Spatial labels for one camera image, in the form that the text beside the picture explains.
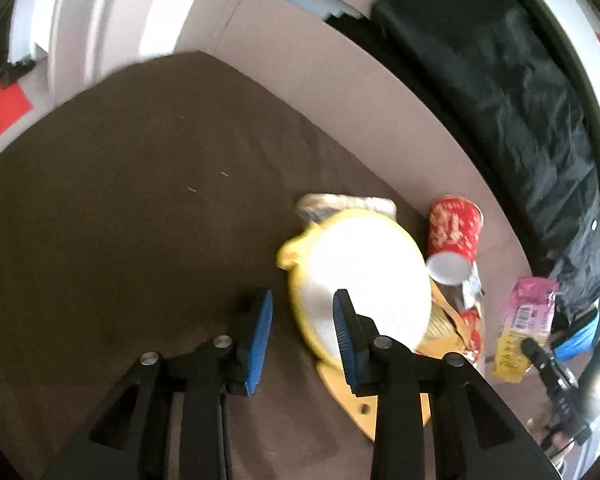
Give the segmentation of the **person's right hand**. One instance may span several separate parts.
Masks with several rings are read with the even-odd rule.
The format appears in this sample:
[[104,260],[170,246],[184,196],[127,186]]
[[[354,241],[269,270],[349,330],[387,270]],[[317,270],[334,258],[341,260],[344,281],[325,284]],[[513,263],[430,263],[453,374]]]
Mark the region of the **person's right hand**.
[[527,420],[526,428],[539,444],[550,437],[550,445],[545,454],[554,462],[559,462],[573,449],[576,442],[563,431],[552,430],[553,418],[553,409],[550,404],[546,404]]

